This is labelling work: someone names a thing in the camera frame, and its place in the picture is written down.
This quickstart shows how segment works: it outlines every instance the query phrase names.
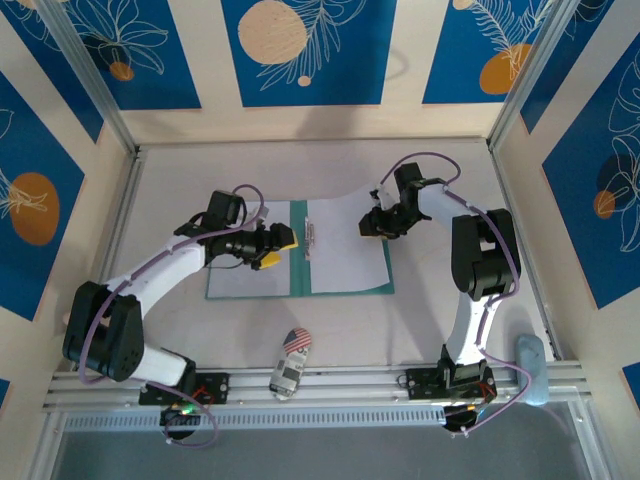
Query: paper sheet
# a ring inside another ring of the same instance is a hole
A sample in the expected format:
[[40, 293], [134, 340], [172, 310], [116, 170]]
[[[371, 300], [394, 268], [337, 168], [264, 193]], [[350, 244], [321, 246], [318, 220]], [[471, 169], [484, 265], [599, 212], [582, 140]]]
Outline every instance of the paper sheet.
[[[258, 202], [247, 202], [247, 217], [251, 218], [252, 210]], [[265, 202], [269, 209], [265, 224], [291, 224], [291, 205], [289, 202]], [[291, 293], [291, 272], [289, 250], [279, 251], [282, 260], [273, 267], [264, 270], [251, 270], [249, 265], [241, 265], [233, 270], [218, 267], [236, 265], [239, 260], [231, 255], [221, 255], [211, 262], [211, 275], [207, 298], [242, 298], [242, 297], [279, 297]]]
[[360, 236], [358, 224], [374, 206], [373, 185], [340, 198], [307, 202], [314, 225], [311, 291], [359, 292], [389, 283], [382, 240]]

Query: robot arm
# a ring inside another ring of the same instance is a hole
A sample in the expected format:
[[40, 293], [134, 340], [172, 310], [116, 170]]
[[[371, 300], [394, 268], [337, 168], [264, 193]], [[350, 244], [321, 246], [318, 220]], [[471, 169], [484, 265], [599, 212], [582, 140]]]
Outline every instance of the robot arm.
[[250, 265], [253, 270], [268, 268], [279, 261], [275, 252], [294, 248], [297, 240], [294, 232], [283, 224], [273, 224], [266, 229], [263, 219], [253, 229], [222, 233], [215, 237], [194, 241], [173, 251], [184, 241], [203, 234], [225, 231], [237, 223], [240, 209], [246, 205], [242, 197], [215, 191], [206, 212], [196, 215], [178, 228], [165, 247], [158, 253], [169, 251], [131, 282], [134, 272], [99, 285], [86, 282], [76, 292], [67, 333], [64, 339], [64, 356], [79, 361], [89, 326], [107, 297], [124, 281], [130, 282], [120, 291], [107, 309], [104, 317], [108, 325], [101, 323], [91, 343], [87, 367], [115, 381], [135, 378], [155, 381], [190, 393], [195, 381], [195, 363], [181, 355], [154, 348], [144, 341], [142, 320], [149, 310], [173, 287], [189, 275], [211, 263], [218, 255], [228, 254]]
[[[389, 205], [384, 191], [371, 192], [379, 205], [363, 217], [360, 233], [395, 239], [406, 235], [420, 220], [435, 220], [451, 232], [451, 273], [460, 293], [453, 331], [442, 348], [439, 377], [445, 390], [482, 380], [486, 361], [479, 347], [486, 344], [497, 302], [488, 311], [482, 338], [478, 339], [485, 305], [496, 295], [508, 292], [513, 283], [504, 253], [482, 218], [446, 195], [443, 180], [424, 179], [416, 163], [399, 167], [394, 176], [400, 201]], [[505, 239], [519, 274], [511, 214], [499, 209], [487, 215]]]

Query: wall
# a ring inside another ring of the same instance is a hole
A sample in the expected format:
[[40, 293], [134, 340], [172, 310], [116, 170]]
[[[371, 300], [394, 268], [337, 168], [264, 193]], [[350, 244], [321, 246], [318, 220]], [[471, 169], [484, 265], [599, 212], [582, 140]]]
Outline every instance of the wall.
[[[596, 196], [602, 187], [598, 170], [592, 166], [599, 168], [606, 164], [607, 156], [601, 153], [603, 144], [614, 153], [612, 138], [617, 134], [608, 127], [614, 128], [609, 111], [617, 90], [613, 89], [606, 99], [606, 109], [598, 102], [603, 101], [602, 89], [610, 82], [605, 79], [610, 78], [610, 71], [612, 74], [619, 71], [620, 67], [615, 70], [616, 63], [639, 34], [636, 19], [640, 6], [634, 0], [615, 0], [608, 8], [588, 43], [585, 38], [584, 51], [576, 55], [577, 61], [557, 93], [552, 92], [549, 98], [552, 100], [537, 124], [531, 128], [531, 122], [527, 124], [518, 118], [496, 153], [530, 255], [542, 279], [550, 317], [569, 355], [580, 359], [583, 365], [622, 469], [628, 478], [635, 478], [640, 471], [637, 455], [640, 411], [622, 376], [622, 368], [640, 361], [640, 290], [629, 292], [623, 279], [637, 281], [635, 265], [639, 252], [620, 252], [619, 217], [623, 207], [616, 204], [616, 211], [598, 211]], [[601, 127], [602, 131], [594, 134], [583, 128], [584, 121]], [[625, 129], [631, 134], [634, 131]], [[566, 149], [571, 136], [582, 136], [582, 140], [573, 144], [575, 148]], [[560, 174], [557, 162], [564, 169]], [[558, 181], [563, 174], [564, 180]], [[588, 193], [588, 201], [582, 200], [583, 193]], [[576, 229], [576, 221], [584, 228], [593, 219], [598, 228]], [[587, 256], [581, 255], [585, 241], [594, 249]], [[609, 289], [618, 288], [615, 298], [620, 298], [616, 300], [602, 293], [598, 278], [592, 275], [600, 258], [610, 258], [600, 266], [600, 275], [608, 279]]]
[[[66, 73], [0, 10], [61, 93]], [[147, 143], [482, 136], [548, 0], [70, 0], [135, 139]], [[90, 113], [80, 115], [92, 128]]]
[[[0, 109], [26, 101], [24, 108], [13, 113], [6, 132], [3, 124], [6, 135], [0, 140], [0, 169], [14, 186], [16, 169], [51, 171], [47, 175], [55, 186], [40, 204], [37, 199], [30, 205], [21, 203], [20, 214], [16, 205], [10, 206], [11, 211], [0, 218], [0, 282], [4, 291], [19, 287], [15, 295], [19, 301], [2, 297], [0, 302], [11, 305], [0, 307], [0, 378], [10, 382], [0, 402], [0, 477], [13, 479], [19, 478], [36, 446], [42, 425], [36, 412], [62, 358], [61, 316], [70, 308], [74, 286], [95, 274], [105, 219], [127, 159], [108, 128], [102, 128], [95, 140], [83, 128], [1, 13], [0, 44]], [[6, 142], [14, 144], [9, 148]], [[0, 192], [6, 199], [9, 189], [3, 187]], [[32, 187], [29, 182], [21, 186], [29, 193]], [[37, 236], [46, 225], [34, 222], [37, 215], [52, 214], [54, 206], [47, 202], [56, 192], [59, 221], [53, 222], [53, 237], [46, 243], [49, 238]], [[46, 206], [47, 211], [34, 208], [37, 205]], [[9, 274], [8, 268], [16, 263], [21, 268]], [[31, 313], [31, 304], [22, 300], [32, 290], [35, 277], [38, 281], [43, 278], [44, 283], [43, 289], [33, 288], [37, 301]]]

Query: black joint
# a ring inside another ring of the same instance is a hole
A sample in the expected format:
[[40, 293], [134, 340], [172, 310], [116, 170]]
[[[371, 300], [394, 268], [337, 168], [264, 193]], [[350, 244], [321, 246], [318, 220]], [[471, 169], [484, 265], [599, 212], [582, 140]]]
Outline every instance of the black joint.
[[396, 185], [400, 193], [406, 190], [411, 183], [423, 180], [417, 163], [405, 163], [399, 166], [394, 170], [393, 176], [396, 179]]
[[[63, 355], [80, 361], [87, 332], [110, 295], [105, 285], [86, 282], [76, 292], [63, 343]], [[100, 324], [89, 348], [87, 368], [121, 382], [138, 368], [144, 353], [140, 302], [132, 295], [118, 296], [105, 312], [109, 326]]]
[[221, 190], [214, 191], [200, 225], [209, 232], [228, 228], [238, 221], [242, 202], [240, 195]]
[[[520, 256], [511, 214], [504, 209], [491, 210], [487, 216], [502, 235], [513, 257], [518, 276]], [[484, 244], [493, 244], [482, 248]], [[451, 273], [458, 290], [474, 300], [507, 293], [513, 274], [507, 257], [489, 225], [479, 215], [462, 215], [453, 219]]]

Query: green folder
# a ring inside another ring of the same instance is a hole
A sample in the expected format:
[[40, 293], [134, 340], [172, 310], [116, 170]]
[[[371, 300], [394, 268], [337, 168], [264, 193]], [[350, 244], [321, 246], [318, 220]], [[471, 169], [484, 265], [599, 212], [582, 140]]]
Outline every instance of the green folder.
[[[239, 299], [239, 298], [286, 298], [286, 297], [310, 297], [310, 296], [344, 296], [344, 295], [392, 295], [395, 293], [393, 284], [393, 273], [391, 269], [391, 257], [389, 255], [389, 246], [386, 241], [383, 241], [383, 251], [385, 261], [387, 264], [387, 271], [389, 273], [389, 283], [381, 285], [376, 288], [361, 291], [350, 292], [323, 292], [313, 293], [311, 290], [311, 263], [305, 258], [305, 219], [308, 216], [307, 201], [291, 201], [288, 202], [290, 206], [290, 226], [295, 231], [298, 238], [299, 246], [297, 248], [288, 250], [289, 263], [290, 263], [290, 292], [289, 295], [265, 295], [265, 296], [251, 296], [251, 295], [238, 295], [238, 296], [210, 296], [210, 283], [215, 281], [217, 272], [224, 270], [216, 270], [209, 267], [209, 276], [207, 281], [207, 289], [205, 297], [208, 300], [224, 300], [224, 299]], [[340, 270], [336, 270], [336, 275], [340, 274]], [[220, 275], [220, 280], [224, 281], [223, 275]]]

